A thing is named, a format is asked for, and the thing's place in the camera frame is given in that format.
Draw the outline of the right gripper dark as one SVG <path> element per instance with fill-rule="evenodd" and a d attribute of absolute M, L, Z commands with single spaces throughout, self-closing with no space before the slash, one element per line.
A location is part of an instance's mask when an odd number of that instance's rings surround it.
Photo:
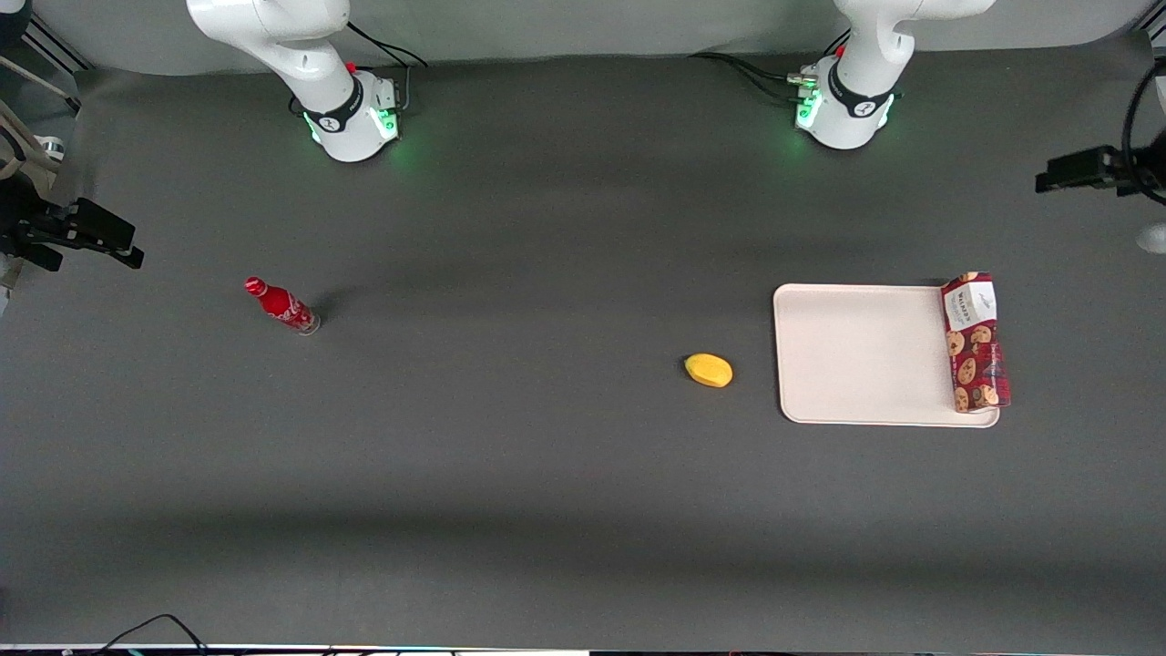
<path fill-rule="evenodd" d="M 63 205 L 41 198 L 24 175 L 1 179 L 1 252 L 26 264 L 58 271 L 62 254 L 38 242 L 64 245 L 66 237 L 76 249 L 104 253 L 140 270 L 145 253 L 134 244 L 135 231 L 135 225 L 92 200 L 78 199 L 66 213 Z"/>

